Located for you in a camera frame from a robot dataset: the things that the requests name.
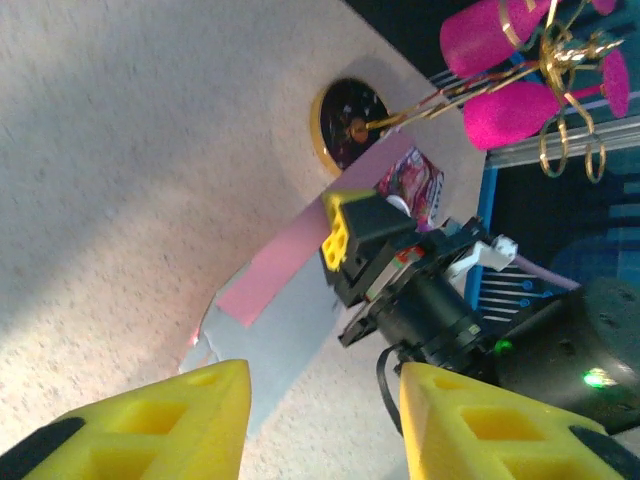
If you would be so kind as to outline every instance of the yellow foam pad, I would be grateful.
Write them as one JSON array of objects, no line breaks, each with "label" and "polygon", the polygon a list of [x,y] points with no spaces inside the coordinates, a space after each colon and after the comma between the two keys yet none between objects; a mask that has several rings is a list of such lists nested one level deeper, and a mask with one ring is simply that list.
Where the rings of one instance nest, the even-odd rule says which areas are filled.
[{"label": "yellow foam pad", "polygon": [[342,215],[341,206],[348,202],[372,197],[375,193],[373,189],[363,189],[336,190],[322,194],[322,201],[327,210],[327,219],[331,227],[331,233],[322,243],[322,255],[329,270],[333,272],[340,270],[340,264],[347,253],[349,230]]},{"label": "yellow foam pad", "polygon": [[399,408],[412,480],[622,478],[569,431],[598,423],[438,367],[403,366]]},{"label": "yellow foam pad", "polygon": [[238,478],[251,384],[230,360],[71,411],[86,424],[25,478]]}]

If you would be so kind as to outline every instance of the gold rim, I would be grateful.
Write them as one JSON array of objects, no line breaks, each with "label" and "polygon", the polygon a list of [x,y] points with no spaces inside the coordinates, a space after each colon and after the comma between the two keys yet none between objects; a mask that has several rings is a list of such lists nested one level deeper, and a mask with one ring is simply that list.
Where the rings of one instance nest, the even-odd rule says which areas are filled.
[{"label": "gold rim", "polygon": [[327,150],[324,138],[322,138],[322,128],[320,127],[320,110],[322,109],[324,97],[331,86],[333,86],[333,83],[321,90],[316,95],[316,98],[313,99],[313,102],[311,103],[309,129],[311,130],[311,143],[313,144],[313,149],[316,151],[316,155],[318,155],[320,161],[329,173],[337,178],[342,175],[342,170],[340,170],[340,167],[338,167],[336,162],[333,161],[333,157],[329,155],[329,150]]}]

